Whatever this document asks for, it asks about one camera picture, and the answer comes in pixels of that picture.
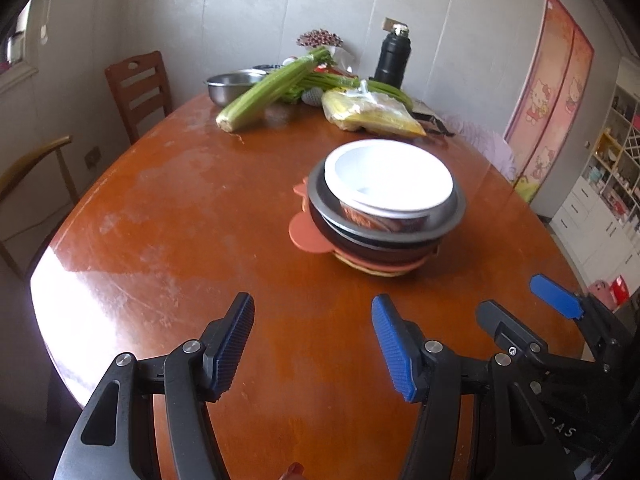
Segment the person left hand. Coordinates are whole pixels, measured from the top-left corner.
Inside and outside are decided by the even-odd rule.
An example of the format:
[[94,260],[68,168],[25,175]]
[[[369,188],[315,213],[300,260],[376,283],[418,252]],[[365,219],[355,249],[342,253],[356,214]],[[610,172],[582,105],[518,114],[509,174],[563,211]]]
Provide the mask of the person left hand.
[[304,466],[300,463],[292,463],[279,480],[306,480],[304,477]]

